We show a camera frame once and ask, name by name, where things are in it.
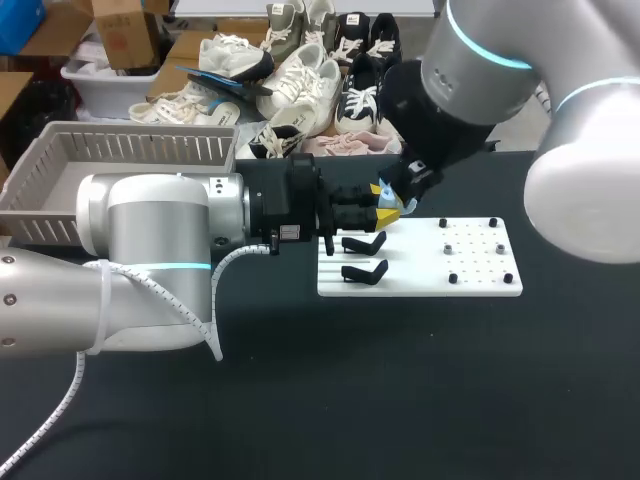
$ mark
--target white pegboard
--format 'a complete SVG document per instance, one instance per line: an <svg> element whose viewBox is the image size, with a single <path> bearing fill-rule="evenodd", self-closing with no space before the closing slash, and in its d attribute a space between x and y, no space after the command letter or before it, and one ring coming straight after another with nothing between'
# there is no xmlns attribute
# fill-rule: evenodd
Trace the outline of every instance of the white pegboard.
<svg viewBox="0 0 640 480"><path fill-rule="evenodd" d="M345 253L342 237L371 243L377 233L342 232L334 237L336 252L328 257L324 241L318 245L318 294L323 297L517 297L522 281L509 235L502 219L403 218L385 229L387 241L375 257ZM453 254L444 253L451 245ZM496 252L504 245L503 254ZM351 265L373 271L382 260L389 270L375 286L345 282L341 268ZM457 283L449 275L458 275ZM509 284L505 274L513 275Z"/></svg>

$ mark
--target blue box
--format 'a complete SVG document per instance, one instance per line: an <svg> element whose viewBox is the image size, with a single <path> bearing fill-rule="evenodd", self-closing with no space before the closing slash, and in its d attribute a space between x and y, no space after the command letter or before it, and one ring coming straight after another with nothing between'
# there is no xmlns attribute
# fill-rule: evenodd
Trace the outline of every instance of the blue box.
<svg viewBox="0 0 640 480"><path fill-rule="evenodd" d="M42 0L0 0L0 54L20 53L45 15Z"/></svg>

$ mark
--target black sneaker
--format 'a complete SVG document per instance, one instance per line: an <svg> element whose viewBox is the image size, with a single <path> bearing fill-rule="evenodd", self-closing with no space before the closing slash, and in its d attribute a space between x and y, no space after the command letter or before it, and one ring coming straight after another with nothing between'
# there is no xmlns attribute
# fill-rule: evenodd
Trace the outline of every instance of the black sneaker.
<svg viewBox="0 0 640 480"><path fill-rule="evenodd" d="M341 67L348 67L360 53L369 48L369 17L362 12L345 13L338 17L335 51L331 58Z"/></svg>
<svg viewBox="0 0 640 480"><path fill-rule="evenodd" d="M394 56L402 60L400 29L390 13L381 13L371 27L369 55L379 60Z"/></svg>
<svg viewBox="0 0 640 480"><path fill-rule="evenodd" d="M336 109L338 133L376 130L378 73L374 60L366 53L358 55L344 79L342 96Z"/></svg>
<svg viewBox="0 0 640 480"><path fill-rule="evenodd" d="M378 60L378 63L378 122L376 124L376 133L385 137L393 137L395 135L396 137L398 137L398 140L403 141L396 128L385 117L384 109L381 108L380 105L380 98L384 89L384 80L387 76L387 72L391 69L391 67L402 63L402 61L400 60L400 57L392 55L390 57L387 57L385 60Z"/></svg>
<svg viewBox="0 0 640 480"><path fill-rule="evenodd" d="M284 158L309 135L315 123L311 105L281 108L253 140L238 150L236 158Z"/></svg>

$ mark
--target label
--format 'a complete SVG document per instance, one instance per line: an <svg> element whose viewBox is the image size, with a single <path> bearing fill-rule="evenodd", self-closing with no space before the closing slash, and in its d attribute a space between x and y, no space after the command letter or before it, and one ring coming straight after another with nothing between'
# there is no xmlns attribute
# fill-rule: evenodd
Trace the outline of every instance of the label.
<svg viewBox="0 0 640 480"><path fill-rule="evenodd" d="M280 240L300 240L300 225L280 225Z"/></svg>
<svg viewBox="0 0 640 480"><path fill-rule="evenodd" d="M347 25L360 25L360 15L357 13L347 15Z"/></svg>

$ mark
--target white plastic basket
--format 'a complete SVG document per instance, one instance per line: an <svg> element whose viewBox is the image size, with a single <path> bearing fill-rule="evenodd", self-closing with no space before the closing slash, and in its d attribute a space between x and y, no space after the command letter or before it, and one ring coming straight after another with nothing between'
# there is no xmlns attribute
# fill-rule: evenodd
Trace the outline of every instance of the white plastic basket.
<svg viewBox="0 0 640 480"><path fill-rule="evenodd" d="M87 111L98 118L129 118L129 107L146 102L147 93L158 74L148 77L91 77L76 73L82 62L70 60L60 70L71 80Z"/></svg>

